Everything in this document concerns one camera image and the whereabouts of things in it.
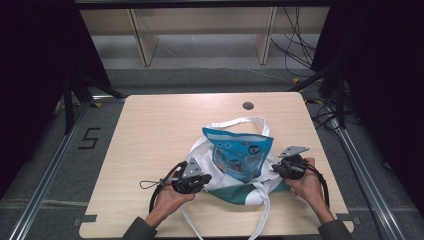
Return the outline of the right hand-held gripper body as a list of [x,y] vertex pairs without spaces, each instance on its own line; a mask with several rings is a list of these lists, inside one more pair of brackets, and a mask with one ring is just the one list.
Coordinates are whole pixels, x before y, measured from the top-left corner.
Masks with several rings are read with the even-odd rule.
[[283,179],[299,180],[307,169],[307,161],[301,156],[301,153],[308,151],[308,147],[288,146],[280,155],[282,169],[279,169],[284,175]]

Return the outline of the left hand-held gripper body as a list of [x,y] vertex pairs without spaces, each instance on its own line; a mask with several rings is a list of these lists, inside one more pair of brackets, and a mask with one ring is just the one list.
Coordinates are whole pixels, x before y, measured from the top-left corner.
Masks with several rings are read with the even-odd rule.
[[181,194],[198,193],[196,192],[196,186],[200,182],[200,176],[204,174],[196,159],[190,158],[188,161],[178,164],[171,186],[176,192]]

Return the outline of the blue snack packet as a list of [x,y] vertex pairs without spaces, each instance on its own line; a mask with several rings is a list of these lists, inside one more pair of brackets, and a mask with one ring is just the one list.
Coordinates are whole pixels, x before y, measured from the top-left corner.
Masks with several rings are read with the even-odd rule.
[[272,147],[272,137],[206,127],[202,131],[213,145],[212,162],[221,172],[243,183],[261,174]]

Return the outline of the white tote bag coloured blobs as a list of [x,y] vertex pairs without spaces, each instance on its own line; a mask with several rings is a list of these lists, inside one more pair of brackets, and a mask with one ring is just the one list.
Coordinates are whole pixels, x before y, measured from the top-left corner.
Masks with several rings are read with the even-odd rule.
[[[226,122],[211,123],[204,127],[232,133],[251,133],[264,136],[269,136],[270,132],[266,120],[259,116],[240,117]],[[193,144],[187,158],[195,158],[204,173],[212,176],[210,182],[204,185],[204,190],[209,194],[235,205],[262,205],[264,207],[255,231],[248,238],[248,240],[255,240],[262,233],[270,212],[269,194],[288,189],[283,183],[283,179],[272,171],[271,165],[278,161],[277,155],[272,152],[271,147],[262,166],[261,174],[250,182],[243,183],[221,172],[212,162],[212,153],[213,145],[203,134]]]

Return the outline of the person's right hand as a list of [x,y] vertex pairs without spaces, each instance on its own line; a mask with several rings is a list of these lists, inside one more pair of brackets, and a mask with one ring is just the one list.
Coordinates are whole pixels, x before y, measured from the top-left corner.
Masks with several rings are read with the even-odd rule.
[[306,170],[301,179],[286,179],[285,183],[292,188],[295,196],[300,196],[309,204],[322,225],[334,220],[332,212],[325,203],[321,183],[316,173]]

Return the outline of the person's left hand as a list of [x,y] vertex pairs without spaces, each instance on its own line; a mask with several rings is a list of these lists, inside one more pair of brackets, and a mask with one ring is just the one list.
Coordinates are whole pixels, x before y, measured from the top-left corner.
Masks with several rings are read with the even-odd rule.
[[153,210],[149,213],[164,216],[165,219],[177,211],[183,204],[195,199],[195,195],[181,194],[176,192],[171,183],[167,181],[165,186],[159,192]]

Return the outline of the black metal stand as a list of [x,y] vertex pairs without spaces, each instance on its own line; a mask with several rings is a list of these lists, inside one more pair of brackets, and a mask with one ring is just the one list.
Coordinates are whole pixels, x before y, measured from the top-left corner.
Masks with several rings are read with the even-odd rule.
[[76,96],[80,103],[91,102],[94,97],[88,89],[89,86],[95,87],[117,99],[127,97],[126,94],[120,93],[111,86],[100,83],[86,74],[78,72],[68,73],[63,81],[63,99],[66,116],[65,134],[68,134],[75,125],[72,97]]
[[299,92],[320,79],[323,82],[318,90],[319,96],[329,98],[331,94],[335,94],[335,118],[339,127],[344,129],[344,78],[338,63],[330,63],[300,84],[290,88],[289,92]]

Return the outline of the black curtain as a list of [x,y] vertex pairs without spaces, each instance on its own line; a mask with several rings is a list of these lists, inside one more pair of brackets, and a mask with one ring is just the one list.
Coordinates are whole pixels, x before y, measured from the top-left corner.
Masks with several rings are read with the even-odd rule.
[[352,100],[424,217],[424,0],[333,0],[313,70],[333,59],[359,19],[344,65]]
[[79,76],[110,84],[75,0],[0,0],[0,198]]

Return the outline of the light wooden shelf unit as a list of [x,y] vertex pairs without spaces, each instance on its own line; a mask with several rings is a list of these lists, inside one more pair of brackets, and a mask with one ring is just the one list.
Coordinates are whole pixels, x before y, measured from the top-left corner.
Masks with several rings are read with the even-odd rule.
[[258,61],[267,62],[271,36],[290,33],[295,23],[302,34],[319,34],[327,7],[230,7],[83,10],[92,35],[132,35],[141,63],[151,64],[161,35],[252,34]]

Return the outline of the aluminium floor rail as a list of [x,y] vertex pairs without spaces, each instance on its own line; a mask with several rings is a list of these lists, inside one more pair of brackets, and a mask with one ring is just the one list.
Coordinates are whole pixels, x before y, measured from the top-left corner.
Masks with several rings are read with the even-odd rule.
[[364,193],[364,198],[367,200],[370,213],[376,222],[377,229],[382,226],[389,240],[406,240],[395,215],[384,200],[381,191],[364,164],[347,130],[342,127],[342,124],[337,119],[332,119],[331,125],[346,151],[358,184]]
[[31,198],[27,201],[24,210],[22,211],[19,219],[13,227],[8,240],[24,240],[31,228],[34,219],[42,206],[42,202],[47,195],[56,175],[59,171],[63,160],[69,150],[69,146],[75,134],[79,129],[80,123],[94,103],[124,103],[124,98],[114,98],[112,96],[100,95],[95,96],[93,100],[89,102],[81,103],[80,107],[75,113],[75,117],[72,118],[73,123],[65,131],[64,137],[60,141],[60,144],[55,151],[48,167],[46,168],[41,180],[39,181],[36,190],[32,194]]

